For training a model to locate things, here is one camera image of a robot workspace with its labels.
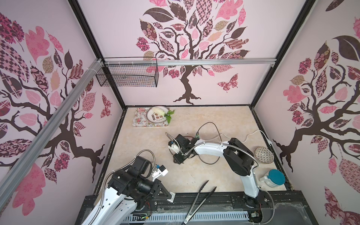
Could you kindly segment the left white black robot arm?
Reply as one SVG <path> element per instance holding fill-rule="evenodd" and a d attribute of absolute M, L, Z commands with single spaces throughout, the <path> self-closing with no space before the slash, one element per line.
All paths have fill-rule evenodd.
<path fill-rule="evenodd" d="M 167 173 L 164 166 L 138 153 L 130 163 L 107 175 L 100 200 L 82 224 L 120 225 L 130 215 L 137 221 L 146 221 L 157 209 L 158 201 L 173 203 L 175 199 L 175 193 L 159 180 Z"/>

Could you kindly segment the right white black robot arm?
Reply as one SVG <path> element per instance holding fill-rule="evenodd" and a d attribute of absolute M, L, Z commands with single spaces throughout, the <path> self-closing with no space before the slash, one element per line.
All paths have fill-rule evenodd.
<path fill-rule="evenodd" d="M 261 206 L 258 194 L 262 190 L 257 184 L 255 169 L 260 166 L 254 154 L 238 139 L 228 142 L 205 141 L 199 138 L 189 140 L 182 135 L 176 138 L 166 133 L 168 148 L 174 152 L 173 162 L 181 165 L 191 156 L 212 155 L 224 158 L 231 170 L 241 177 L 244 186 L 243 202 L 250 208 Z"/>

